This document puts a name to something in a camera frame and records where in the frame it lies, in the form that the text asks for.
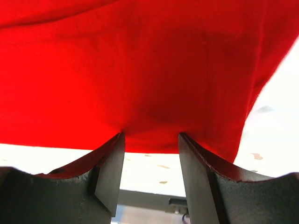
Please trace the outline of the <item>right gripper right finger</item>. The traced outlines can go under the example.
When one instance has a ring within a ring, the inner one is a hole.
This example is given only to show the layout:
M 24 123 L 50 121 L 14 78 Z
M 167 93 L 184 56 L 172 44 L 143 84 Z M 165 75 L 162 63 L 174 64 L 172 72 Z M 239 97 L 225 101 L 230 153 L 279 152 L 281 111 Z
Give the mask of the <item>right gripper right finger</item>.
M 178 136 L 178 148 L 191 223 L 298 223 L 298 173 L 273 178 L 251 172 L 185 133 Z

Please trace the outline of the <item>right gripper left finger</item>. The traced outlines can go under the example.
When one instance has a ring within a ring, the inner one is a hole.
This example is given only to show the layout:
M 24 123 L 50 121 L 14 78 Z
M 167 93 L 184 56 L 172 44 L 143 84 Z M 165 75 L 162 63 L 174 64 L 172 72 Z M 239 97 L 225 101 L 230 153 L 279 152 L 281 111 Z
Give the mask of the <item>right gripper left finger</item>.
M 116 214 L 125 136 L 48 174 L 0 169 L 3 224 L 108 224 Z

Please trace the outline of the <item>red t shirt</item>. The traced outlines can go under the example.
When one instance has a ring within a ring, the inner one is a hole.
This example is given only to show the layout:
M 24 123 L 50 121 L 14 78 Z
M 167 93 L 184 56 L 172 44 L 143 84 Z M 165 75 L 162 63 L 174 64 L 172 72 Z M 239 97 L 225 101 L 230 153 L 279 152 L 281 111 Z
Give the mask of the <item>red t shirt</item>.
M 262 88 L 299 35 L 296 0 L 3 0 L 0 141 L 233 162 Z

